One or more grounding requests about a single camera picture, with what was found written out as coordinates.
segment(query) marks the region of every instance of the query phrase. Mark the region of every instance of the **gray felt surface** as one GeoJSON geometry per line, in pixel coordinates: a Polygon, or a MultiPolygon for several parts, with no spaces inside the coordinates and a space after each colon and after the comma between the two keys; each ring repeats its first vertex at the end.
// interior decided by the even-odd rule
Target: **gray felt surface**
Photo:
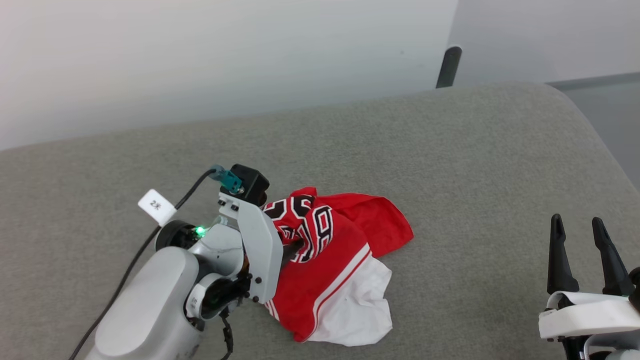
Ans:
{"type": "MultiPolygon", "coordinates": [[[[236,162],[267,176],[271,199],[306,185],[386,196],[415,239],[382,258],[394,329],[378,344],[295,343],[245,304],[230,317],[232,359],[561,359],[537,328],[551,215],[563,216],[584,291],[603,285],[593,216],[629,270],[640,265],[639,194],[575,106],[543,85],[45,143],[0,153],[2,358],[67,358],[154,227],[138,199],[155,188],[176,202],[213,163],[236,162]]],[[[211,219],[216,194],[203,185],[178,217],[211,219]]],[[[196,359],[224,354],[220,328],[196,359]]]]}

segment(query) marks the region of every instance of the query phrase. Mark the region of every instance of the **robotic arm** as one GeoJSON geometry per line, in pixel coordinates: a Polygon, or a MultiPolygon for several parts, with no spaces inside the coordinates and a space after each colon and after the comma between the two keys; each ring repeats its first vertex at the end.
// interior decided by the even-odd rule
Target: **robotic arm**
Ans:
{"type": "Polygon", "coordinates": [[[273,298],[288,255],[259,208],[269,182],[238,164],[217,170],[211,177],[223,184],[220,216],[210,227],[174,220],[158,232],[156,253],[100,322],[88,360],[191,359],[217,316],[226,325],[226,359],[233,351],[229,313],[245,298],[273,298]]]}
{"type": "Polygon", "coordinates": [[[540,337],[563,344],[567,360],[640,359],[640,268],[627,273],[600,218],[591,223],[600,250],[602,294],[581,293],[573,278],[560,215],[551,218],[547,308],[540,314],[540,337]],[[608,347],[613,351],[596,351],[608,347]]]}

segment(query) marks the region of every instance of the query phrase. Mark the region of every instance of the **red fabric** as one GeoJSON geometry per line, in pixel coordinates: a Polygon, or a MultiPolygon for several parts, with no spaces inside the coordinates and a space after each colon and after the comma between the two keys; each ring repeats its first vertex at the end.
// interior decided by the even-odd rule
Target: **red fabric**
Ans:
{"type": "Polygon", "coordinates": [[[264,212],[273,219],[283,244],[305,242],[280,273],[270,304],[296,341],[313,333],[314,304],[317,310],[326,300],[321,295],[338,277],[348,279],[343,270],[360,263],[355,256],[363,247],[368,244],[372,255],[379,257],[413,238],[402,213],[383,197],[358,193],[319,197],[315,188],[308,187],[267,204],[264,212]]]}

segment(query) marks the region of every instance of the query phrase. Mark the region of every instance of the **teal connector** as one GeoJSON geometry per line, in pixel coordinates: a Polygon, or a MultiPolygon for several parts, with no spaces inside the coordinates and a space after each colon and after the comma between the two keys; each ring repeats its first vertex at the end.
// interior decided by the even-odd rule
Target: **teal connector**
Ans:
{"type": "Polygon", "coordinates": [[[242,180],[240,180],[240,178],[234,173],[226,170],[220,165],[213,165],[211,170],[209,177],[215,181],[219,181],[230,193],[237,194],[243,192],[242,180]]]}

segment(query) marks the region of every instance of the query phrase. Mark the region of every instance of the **folded garment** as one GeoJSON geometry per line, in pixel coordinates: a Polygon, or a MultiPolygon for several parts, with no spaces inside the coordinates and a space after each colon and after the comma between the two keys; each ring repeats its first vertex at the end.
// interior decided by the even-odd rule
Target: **folded garment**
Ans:
{"type": "Polygon", "coordinates": [[[264,212],[284,245],[303,241],[265,304],[271,316],[299,342],[357,346],[382,339],[392,328],[384,299],[391,270],[376,258],[413,238],[403,214],[383,197],[317,196],[311,187],[264,212]]]}

